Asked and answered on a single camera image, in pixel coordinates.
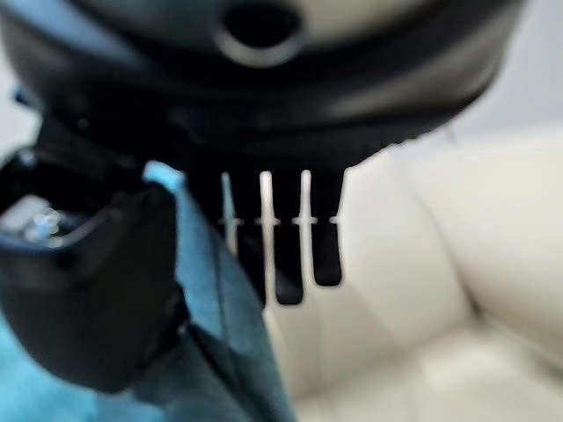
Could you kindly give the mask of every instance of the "black plastic housing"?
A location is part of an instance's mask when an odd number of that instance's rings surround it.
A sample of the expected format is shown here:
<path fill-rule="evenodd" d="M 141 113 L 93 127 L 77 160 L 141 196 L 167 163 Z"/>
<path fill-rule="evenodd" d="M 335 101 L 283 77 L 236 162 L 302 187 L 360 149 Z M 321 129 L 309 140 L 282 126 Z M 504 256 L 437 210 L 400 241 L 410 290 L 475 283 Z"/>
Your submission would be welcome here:
<path fill-rule="evenodd" d="M 0 306 L 47 371 L 117 392 L 186 318 L 174 199 L 160 186 L 96 180 L 52 158 L 25 149 L 0 170 L 0 215 L 34 195 L 83 221 L 50 243 L 0 230 Z"/>
<path fill-rule="evenodd" d="M 520 5 L 444 0 L 384 36 L 273 69 L 136 39 L 70 0 L 1 0 L 0 27 L 33 106 L 69 127 L 87 120 L 95 142 L 179 168 L 338 170 L 478 97 Z"/>

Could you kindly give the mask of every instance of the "white leather surface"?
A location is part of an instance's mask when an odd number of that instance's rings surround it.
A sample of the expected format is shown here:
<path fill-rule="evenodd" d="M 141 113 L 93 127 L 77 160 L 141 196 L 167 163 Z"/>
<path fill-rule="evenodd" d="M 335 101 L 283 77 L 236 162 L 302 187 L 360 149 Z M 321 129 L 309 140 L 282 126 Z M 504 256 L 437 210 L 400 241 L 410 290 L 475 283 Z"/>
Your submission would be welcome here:
<path fill-rule="evenodd" d="M 408 170 L 479 305 L 563 365 L 563 131 Z"/>
<path fill-rule="evenodd" d="M 563 132 L 481 141 L 348 175 L 344 286 L 267 310 L 303 422 L 563 420 Z"/>
<path fill-rule="evenodd" d="M 432 221 L 388 156 L 347 175 L 340 218 L 343 285 L 321 289 L 308 277 L 302 306 L 267 310 L 294 397 L 363 372 L 469 316 Z"/>

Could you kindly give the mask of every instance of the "teal cloth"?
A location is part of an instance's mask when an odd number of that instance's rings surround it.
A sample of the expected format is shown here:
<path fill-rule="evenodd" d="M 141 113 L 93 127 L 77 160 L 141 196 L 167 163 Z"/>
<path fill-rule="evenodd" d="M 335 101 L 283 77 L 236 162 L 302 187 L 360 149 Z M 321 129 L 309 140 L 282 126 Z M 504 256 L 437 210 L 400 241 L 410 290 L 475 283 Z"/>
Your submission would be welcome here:
<path fill-rule="evenodd" d="M 177 279 L 193 321 L 181 346 L 128 391 L 101 396 L 45 374 L 0 321 L 0 421 L 294 421 L 244 271 L 206 223 L 182 173 L 151 163 L 145 178 L 176 196 Z"/>

